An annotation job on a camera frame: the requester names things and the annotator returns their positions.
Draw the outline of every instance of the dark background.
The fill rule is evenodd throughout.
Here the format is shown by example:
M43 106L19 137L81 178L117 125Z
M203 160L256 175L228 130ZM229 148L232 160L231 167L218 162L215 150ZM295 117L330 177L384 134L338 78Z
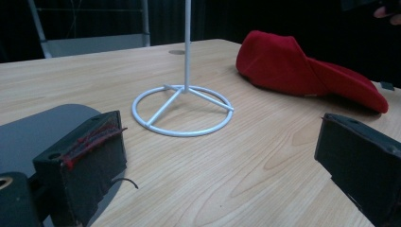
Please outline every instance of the dark background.
M79 0L73 3L77 7ZM72 8L70 0L36 0L36 4L38 8ZM82 9L138 7L131 0L81 3ZM241 44L254 29L291 35L309 57L401 87L401 26L391 26L388 18L374 18L378 7L372 3L344 12L340 0L192 0L192 40ZM148 13L151 45L183 42L184 0L148 0ZM135 12L80 11L77 26L70 29L72 15L72 10L40 12L46 38L121 35L142 29ZM27 0L0 1L0 18L0 62L44 57Z

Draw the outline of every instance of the white vertical pole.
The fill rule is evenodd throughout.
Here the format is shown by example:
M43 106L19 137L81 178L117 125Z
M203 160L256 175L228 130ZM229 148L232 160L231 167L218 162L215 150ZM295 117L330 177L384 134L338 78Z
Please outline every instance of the white vertical pole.
M185 0L185 82L183 92L189 90L190 57L191 57L191 0Z

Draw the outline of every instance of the white metal stand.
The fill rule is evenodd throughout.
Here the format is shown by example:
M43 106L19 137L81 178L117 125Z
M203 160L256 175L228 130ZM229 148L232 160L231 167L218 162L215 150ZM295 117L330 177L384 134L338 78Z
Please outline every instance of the white metal stand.
M189 85L189 78L190 78L190 43L191 43L191 0L185 0L185 77L184 77L184 85L165 85L163 87L155 88L149 91L144 92L139 97L137 97L132 103L132 114L136 121L141 124L143 127L149 129L150 131L155 131L163 135L170 135L170 136L179 136L179 137L190 137L190 136L199 136L205 135L214 131L217 131L223 128L233 116L234 108L232 107L230 101L222 96L221 94L214 92L212 90L198 87L198 86L190 86ZM145 121L137 112L138 103L146 96L149 96L154 93L166 91L166 90L173 90L175 91L174 95L159 109L158 112L154 114L150 120ZM170 131L160 129L155 127L153 123L159 118L159 116L168 108L168 106L181 94L192 94L203 98L206 101L212 102L219 107L227 110L226 118L215 127L201 130L201 131ZM219 100L211 98L210 96L205 95L210 94L212 96L217 97Z

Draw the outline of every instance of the red fabric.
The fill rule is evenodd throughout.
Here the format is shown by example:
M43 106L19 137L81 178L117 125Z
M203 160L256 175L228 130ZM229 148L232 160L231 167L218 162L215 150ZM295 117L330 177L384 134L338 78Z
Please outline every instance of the red fabric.
M294 96L336 94L386 113L389 105L361 74L305 55L293 37L252 31L236 58L239 73L255 86Z

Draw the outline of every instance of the wood grain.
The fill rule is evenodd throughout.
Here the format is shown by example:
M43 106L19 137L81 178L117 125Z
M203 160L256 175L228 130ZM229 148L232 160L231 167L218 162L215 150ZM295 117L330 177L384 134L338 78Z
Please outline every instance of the wood grain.
M335 96L297 97L257 89L235 69L240 45L192 43L191 84L227 97L234 116L223 129L176 138L148 131L131 104L163 84L183 84L183 44L0 64L0 125L77 103L119 110L128 168L94 226L371 226L314 160L325 113L343 114L401 140L400 90L378 88L390 103L375 114ZM138 112L151 117L171 95L146 97ZM208 128L221 108L180 96L157 122L183 131Z

